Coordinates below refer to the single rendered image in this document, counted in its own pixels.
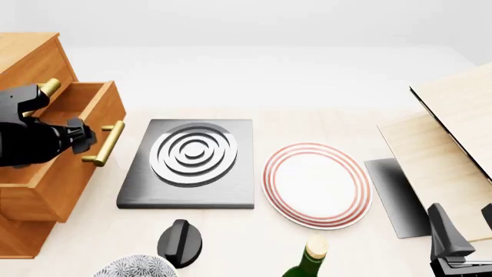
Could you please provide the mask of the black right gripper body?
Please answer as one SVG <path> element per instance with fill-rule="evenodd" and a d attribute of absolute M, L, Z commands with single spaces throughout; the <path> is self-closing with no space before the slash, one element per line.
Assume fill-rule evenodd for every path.
<path fill-rule="evenodd" d="M 430 266 L 435 277 L 492 277 L 492 261 L 435 258 Z"/>

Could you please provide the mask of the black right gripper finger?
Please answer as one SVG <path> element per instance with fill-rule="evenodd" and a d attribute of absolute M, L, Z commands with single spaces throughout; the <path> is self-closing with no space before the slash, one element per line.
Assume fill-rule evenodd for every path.
<path fill-rule="evenodd" d="M 485 207 L 481 209 L 481 213 L 489 226 L 489 228 L 492 230 L 492 203 L 489 203 Z"/>
<path fill-rule="evenodd" d="M 430 260 L 466 257 L 476 249 L 455 228 L 444 208 L 434 203 L 427 209 L 431 227 Z"/>

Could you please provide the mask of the wooden cabinet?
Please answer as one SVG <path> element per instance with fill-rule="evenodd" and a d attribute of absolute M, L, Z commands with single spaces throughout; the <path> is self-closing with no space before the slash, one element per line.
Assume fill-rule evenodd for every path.
<path fill-rule="evenodd" d="M 46 110 L 50 106 L 50 104 L 52 103 L 49 103 L 48 106 L 45 108 L 37 110 L 37 112 L 35 112 L 32 116 L 40 119 L 40 114 L 42 114 L 44 110 Z M 22 169 L 29 166 L 30 165 L 9 167 Z M 63 222 L 16 221 L 7 219 L 2 214 L 0 214 L 0 259 L 31 259 L 36 257 L 40 252 L 43 244 L 45 243 L 45 240 L 48 238 L 50 232 L 52 231 L 52 228 L 57 223 Z"/>

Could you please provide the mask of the dark grey flat panel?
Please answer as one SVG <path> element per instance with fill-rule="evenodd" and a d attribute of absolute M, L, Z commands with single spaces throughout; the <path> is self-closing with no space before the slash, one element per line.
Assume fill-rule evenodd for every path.
<path fill-rule="evenodd" d="M 431 226 L 427 212 L 397 160 L 375 159 L 364 164 L 397 237 L 429 236 Z"/>

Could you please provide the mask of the pale wooden box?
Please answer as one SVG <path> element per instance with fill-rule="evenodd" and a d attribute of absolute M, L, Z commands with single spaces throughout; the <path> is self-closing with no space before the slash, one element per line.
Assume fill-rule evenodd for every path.
<path fill-rule="evenodd" d="M 425 111 L 380 133 L 424 207 L 442 205 L 468 242 L 492 239 L 492 62 L 410 91 Z"/>

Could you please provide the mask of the white plate with red rings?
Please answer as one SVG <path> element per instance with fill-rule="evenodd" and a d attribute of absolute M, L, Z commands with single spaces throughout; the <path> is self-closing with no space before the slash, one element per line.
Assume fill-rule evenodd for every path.
<path fill-rule="evenodd" d="M 266 161 L 262 190 L 286 219 L 307 228 L 337 230 L 362 220 L 374 191 L 363 167 L 329 145 L 300 142 Z"/>

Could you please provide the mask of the green bottle with cork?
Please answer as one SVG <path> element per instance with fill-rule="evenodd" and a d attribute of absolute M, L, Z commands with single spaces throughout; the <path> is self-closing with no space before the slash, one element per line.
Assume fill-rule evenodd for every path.
<path fill-rule="evenodd" d="M 322 235 L 312 235 L 306 242 L 300 263 L 282 277 L 317 277 L 327 251 L 327 239 Z"/>

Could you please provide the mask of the round black stove knob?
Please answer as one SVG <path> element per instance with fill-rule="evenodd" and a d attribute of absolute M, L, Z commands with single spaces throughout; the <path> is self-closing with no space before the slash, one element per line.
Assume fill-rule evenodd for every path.
<path fill-rule="evenodd" d="M 177 219 L 158 240 L 158 255 L 168 260 L 176 269 L 195 262 L 203 247 L 199 230 L 185 219 Z"/>

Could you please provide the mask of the flat black stove plate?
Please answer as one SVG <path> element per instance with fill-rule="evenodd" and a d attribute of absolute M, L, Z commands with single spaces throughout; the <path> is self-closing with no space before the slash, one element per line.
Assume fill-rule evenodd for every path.
<path fill-rule="evenodd" d="M 253 209 L 251 119 L 152 119 L 119 209 Z"/>

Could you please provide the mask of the patterned grey white bowl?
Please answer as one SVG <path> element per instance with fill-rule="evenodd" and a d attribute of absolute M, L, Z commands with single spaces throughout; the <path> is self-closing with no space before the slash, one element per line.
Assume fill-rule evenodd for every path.
<path fill-rule="evenodd" d="M 160 256 L 137 254 L 110 262 L 92 277 L 178 277 L 178 272 Z"/>

